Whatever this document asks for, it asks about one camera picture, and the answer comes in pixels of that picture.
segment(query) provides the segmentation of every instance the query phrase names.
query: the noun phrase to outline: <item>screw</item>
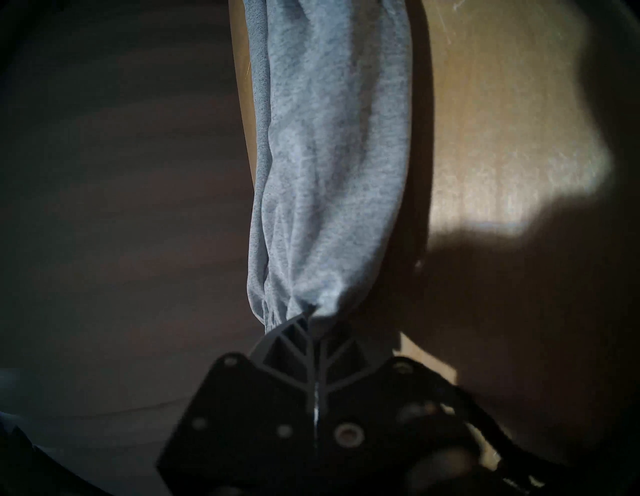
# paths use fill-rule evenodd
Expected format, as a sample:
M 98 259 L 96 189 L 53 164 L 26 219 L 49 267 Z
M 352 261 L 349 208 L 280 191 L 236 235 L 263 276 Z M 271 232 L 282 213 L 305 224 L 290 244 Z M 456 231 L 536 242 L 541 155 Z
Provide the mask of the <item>screw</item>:
M 333 437 L 340 447 L 357 448 L 364 441 L 364 431 L 357 424 L 345 422 L 335 428 Z
M 193 427 L 193 429 L 195 429 L 196 431 L 203 431 L 204 429 L 209 427 L 209 423 L 204 417 L 196 417 L 191 421 L 191 427 Z
M 407 362 L 394 363 L 394 369 L 398 374 L 411 374 L 413 373 L 413 366 Z
M 293 427 L 288 424 L 282 424 L 278 426 L 276 432 L 278 433 L 278 437 L 280 439 L 288 439 L 293 436 Z

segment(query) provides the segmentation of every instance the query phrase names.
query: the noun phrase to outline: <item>wooden surface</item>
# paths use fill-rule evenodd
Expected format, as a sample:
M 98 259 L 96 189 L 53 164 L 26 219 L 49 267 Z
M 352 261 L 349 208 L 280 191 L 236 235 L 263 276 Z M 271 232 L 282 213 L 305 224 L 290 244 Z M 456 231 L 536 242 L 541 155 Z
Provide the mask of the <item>wooden surface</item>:
M 264 332 L 226 5 L 65 2 L 0 86 L 0 417 L 115 496 Z
M 407 7 L 410 178 L 354 322 L 402 332 L 518 442 L 574 461 L 640 379 L 637 24 L 608 2 Z
M 253 106 L 253 87 L 251 79 L 251 60 L 249 58 L 249 38 L 246 32 L 243 0 L 229 0 L 229 18 L 234 49 L 234 65 L 240 110 L 249 155 L 251 178 L 255 183 L 256 141 L 255 141 L 255 108 Z

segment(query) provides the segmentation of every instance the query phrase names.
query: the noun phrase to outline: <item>gray object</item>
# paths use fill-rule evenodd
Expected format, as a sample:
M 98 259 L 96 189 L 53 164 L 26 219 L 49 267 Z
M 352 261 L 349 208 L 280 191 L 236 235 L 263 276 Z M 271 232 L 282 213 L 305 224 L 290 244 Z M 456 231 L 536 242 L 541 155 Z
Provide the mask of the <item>gray object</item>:
M 403 0 L 244 0 L 257 126 L 248 295 L 271 330 L 314 333 L 367 294 L 408 168 Z

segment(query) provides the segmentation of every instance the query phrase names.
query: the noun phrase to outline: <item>gray sleeve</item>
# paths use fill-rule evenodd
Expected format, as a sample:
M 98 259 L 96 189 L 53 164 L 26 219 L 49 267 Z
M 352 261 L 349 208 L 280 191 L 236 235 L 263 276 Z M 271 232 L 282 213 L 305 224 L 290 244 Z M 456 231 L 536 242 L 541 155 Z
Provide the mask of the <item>gray sleeve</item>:
M 257 124 L 248 295 L 270 330 L 378 274 L 410 144 L 403 0 L 245 0 Z

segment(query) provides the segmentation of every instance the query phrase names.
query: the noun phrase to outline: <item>black device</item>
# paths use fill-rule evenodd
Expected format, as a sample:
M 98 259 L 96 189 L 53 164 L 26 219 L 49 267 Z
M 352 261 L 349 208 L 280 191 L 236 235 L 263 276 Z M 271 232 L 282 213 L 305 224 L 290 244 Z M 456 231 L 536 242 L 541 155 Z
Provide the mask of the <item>black device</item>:
M 157 464 L 175 496 L 507 495 L 566 472 L 422 364 L 376 363 L 348 325 L 315 340 L 308 324 L 216 361 Z M 500 454 L 495 472 L 468 424 Z

